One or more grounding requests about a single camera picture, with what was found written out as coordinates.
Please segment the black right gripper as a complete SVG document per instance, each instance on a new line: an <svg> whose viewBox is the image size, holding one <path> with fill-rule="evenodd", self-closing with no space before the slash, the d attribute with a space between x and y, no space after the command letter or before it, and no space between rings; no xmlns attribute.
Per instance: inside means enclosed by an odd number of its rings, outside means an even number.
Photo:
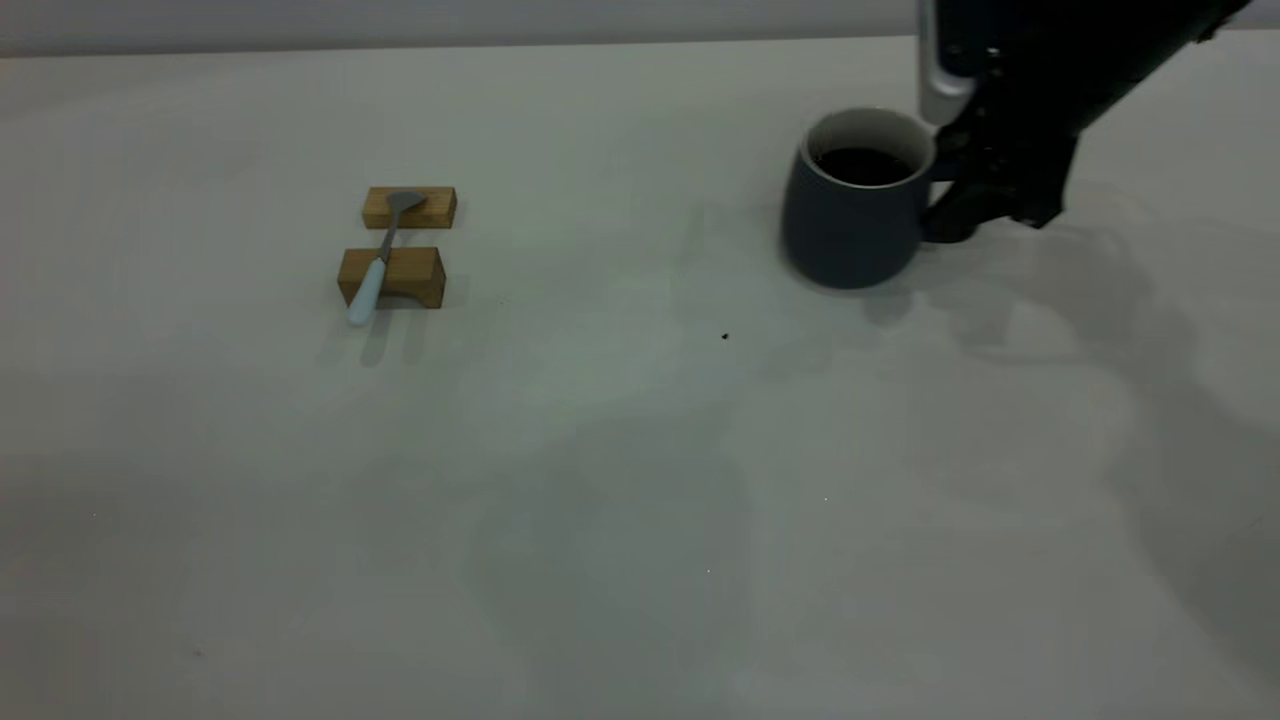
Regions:
<svg viewBox="0 0 1280 720"><path fill-rule="evenodd" d="M924 241L961 243L1004 215L1041 229L1064 210L1079 140L1132 87L1128 1L938 1L934 177Z"/></svg>

